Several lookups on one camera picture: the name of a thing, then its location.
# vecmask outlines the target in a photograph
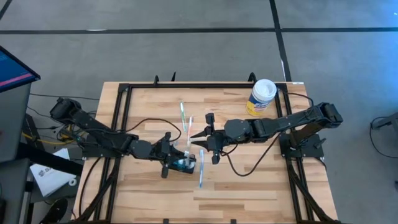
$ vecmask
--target white lid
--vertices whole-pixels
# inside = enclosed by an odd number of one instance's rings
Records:
[[[258,80],[253,88],[254,96],[261,101],[269,101],[275,97],[276,85],[268,79]]]

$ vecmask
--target wipes canister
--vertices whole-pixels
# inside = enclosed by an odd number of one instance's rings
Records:
[[[253,91],[246,103],[246,110],[250,115],[260,116],[274,99],[275,94],[276,85],[273,81],[268,79],[258,80],[254,84]]]

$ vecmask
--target monitor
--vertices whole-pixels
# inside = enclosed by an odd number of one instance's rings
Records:
[[[0,46],[0,93],[36,80],[40,75]]]

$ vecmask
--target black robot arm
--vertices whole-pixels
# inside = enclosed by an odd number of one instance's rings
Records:
[[[113,151],[119,156],[132,155],[136,159],[159,161],[162,164],[162,177],[166,178],[169,169],[180,172],[193,173],[193,167],[181,166],[178,161],[190,158],[190,162],[195,164],[194,155],[186,155],[170,145],[171,133],[166,132],[165,136],[151,144],[148,141],[140,140],[135,134],[128,134],[125,131],[114,131],[103,123],[92,118],[86,111],[81,109],[79,102],[71,99],[59,98],[57,104],[50,111],[51,118],[63,123],[74,124],[88,133],[93,139],[94,144],[106,150]],[[92,146],[92,142],[87,142],[81,136],[69,133],[78,144],[82,146]]]
[[[220,161],[223,147],[231,144],[266,142],[276,133],[306,124],[301,130],[291,131],[289,134],[290,147],[296,149],[319,130],[336,128],[343,122],[335,106],[330,103],[320,103],[307,110],[277,119],[231,119],[225,123],[224,130],[214,130],[214,120],[213,113],[207,114],[206,122],[209,125],[204,131],[192,136],[192,138],[208,136],[206,141],[193,141],[192,144],[213,151],[213,164]]]

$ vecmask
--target wooden table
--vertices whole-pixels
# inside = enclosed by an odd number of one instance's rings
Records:
[[[118,85],[118,82],[104,83],[99,101],[96,119],[108,126],[111,126]],[[287,83],[287,88],[289,92],[306,95],[302,83]],[[193,134],[204,129],[205,114],[210,112],[215,114],[216,129],[223,129],[228,119],[252,118],[246,113],[245,108],[250,93],[251,89],[248,88],[133,89],[127,128],[144,118],[163,118],[173,122],[182,130],[179,104],[182,100],[186,117],[193,115],[195,119]],[[285,113],[283,96],[280,96]],[[309,107],[308,100],[294,95],[290,95],[290,104],[293,113]],[[277,117],[274,102],[266,109],[264,117]],[[177,135],[173,127],[160,121],[145,122],[132,133],[138,134],[140,139],[155,142],[163,137],[166,131],[172,132],[172,138]],[[273,138],[265,144],[239,145],[231,154],[237,171],[240,173],[249,171],[272,140]],[[183,134],[178,140],[177,148],[184,151],[186,141],[187,136]],[[196,154],[197,158],[199,150],[198,146],[192,147],[192,153]],[[205,153],[202,189],[198,187],[199,166],[193,175],[171,170],[169,177],[162,179],[161,165],[158,162],[137,160],[132,156],[124,157],[119,171],[112,223],[162,223],[164,218],[169,218],[171,223],[228,223],[231,219],[237,219],[238,223],[295,223],[285,159],[280,155],[278,141],[256,171],[247,177],[234,174],[225,157],[221,158],[218,165],[212,165],[211,156],[212,153]],[[103,160],[99,161],[90,176],[83,197],[83,209],[90,204],[98,191]],[[85,162],[82,180],[86,179],[94,161],[95,158],[92,158]],[[325,168],[312,158],[306,158],[303,163],[310,193],[326,214],[337,219]],[[82,184],[83,181],[80,182],[75,202],[75,214],[78,214]],[[298,194],[302,216],[306,219],[300,191]],[[104,198],[101,218],[105,216],[108,195]]]

